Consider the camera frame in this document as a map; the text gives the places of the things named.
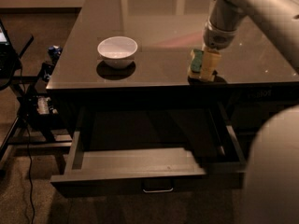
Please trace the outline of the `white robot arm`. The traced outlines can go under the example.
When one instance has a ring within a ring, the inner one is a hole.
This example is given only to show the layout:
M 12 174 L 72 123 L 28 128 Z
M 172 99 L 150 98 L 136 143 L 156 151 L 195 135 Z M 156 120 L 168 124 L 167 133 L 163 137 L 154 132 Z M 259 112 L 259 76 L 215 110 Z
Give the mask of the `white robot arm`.
M 216 0 L 205 45 L 225 49 L 250 17 L 293 68 L 299 66 L 298 0 Z M 241 224 L 299 224 L 299 111 L 285 109 L 257 132 L 244 177 Z

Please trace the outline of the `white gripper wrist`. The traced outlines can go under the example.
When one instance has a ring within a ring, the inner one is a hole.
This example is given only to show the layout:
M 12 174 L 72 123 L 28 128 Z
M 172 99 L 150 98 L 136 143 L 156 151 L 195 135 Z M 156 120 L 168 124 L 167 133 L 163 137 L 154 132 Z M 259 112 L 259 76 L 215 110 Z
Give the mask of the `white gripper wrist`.
M 206 22 L 203 33 L 203 40 L 206 47 L 204 47 L 200 70 L 201 80 L 214 80 L 214 73 L 221 59 L 218 50 L 226 49 L 230 46 L 235 38 L 236 29 L 237 26 L 231 22 L 224 24 L 223 26 L 213 24 L 211 20 Z

